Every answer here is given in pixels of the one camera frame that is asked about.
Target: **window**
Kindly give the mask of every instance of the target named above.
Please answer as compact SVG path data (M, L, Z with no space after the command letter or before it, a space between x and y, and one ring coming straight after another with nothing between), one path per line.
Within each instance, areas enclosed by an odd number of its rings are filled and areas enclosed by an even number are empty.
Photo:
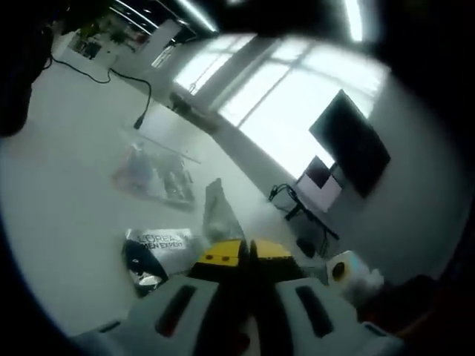
M289 70L280 63L266 63L255 75L229 100L220 114L234 126L239 125L250 110L272 89L277 81Z
M195 95L213 74L253 37L254 35L221 36L209 42L174 81Z
M175 49L175 46L168 46L165 48L162 53L152 62L151 66L153 68L159 68L163 62L170 57L173 49Z
M387 75L377 62L328 44L287 39L219 110L298 179L315 156L334 159L308 131L340 89L368 117Z

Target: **white floor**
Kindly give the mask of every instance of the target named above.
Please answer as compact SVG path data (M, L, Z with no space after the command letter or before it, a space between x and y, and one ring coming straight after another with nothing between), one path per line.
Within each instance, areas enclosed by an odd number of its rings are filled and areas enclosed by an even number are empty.
M105 70L69 50L62 59L105 78ZM38 301L69 335L124 317L136 300L120 256L124 231L201 231L205 187L218 177L248 239L278 241L305 259L281 212L216 142L180 118L162 136L154 134L193 159L187 165L197 210L178 211L115 189L111 175L137 139L124 127L142 113L145 101L116 77L98 85L53 65L33 86L23 131L0 141L0 208L11 248ZM159 119L156 109L152 103L151 119Z

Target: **black monitor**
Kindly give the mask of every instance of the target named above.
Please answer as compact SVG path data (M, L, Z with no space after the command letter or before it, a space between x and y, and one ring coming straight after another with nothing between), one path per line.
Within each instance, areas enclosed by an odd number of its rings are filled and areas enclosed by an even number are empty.
M357 192L367 196L390 161L368 120L342 90L310 128Z

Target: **white wall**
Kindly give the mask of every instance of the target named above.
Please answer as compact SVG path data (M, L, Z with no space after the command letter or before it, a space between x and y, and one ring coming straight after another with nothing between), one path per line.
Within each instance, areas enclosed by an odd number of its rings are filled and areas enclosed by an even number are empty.
M369 121L391 161L367 199L348 185L328 217L343 246L394 283L438 277L465 225L471 175L434 114L396 79Z

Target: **trash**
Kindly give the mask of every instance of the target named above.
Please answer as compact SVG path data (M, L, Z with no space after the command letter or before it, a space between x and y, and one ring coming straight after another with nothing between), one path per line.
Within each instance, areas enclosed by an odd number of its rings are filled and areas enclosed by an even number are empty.
M178 154L152 154L144 144L134 143L112 180L119 190L139 199L162 202L175 208L194 207L191 175Z
M233 239L244 240L244 231L226 200L221 178L206 187L203 234L211 243Z
M170 276L185 274L208 243L188 228L132 230L125 233L123 255L139 296L155 290Z

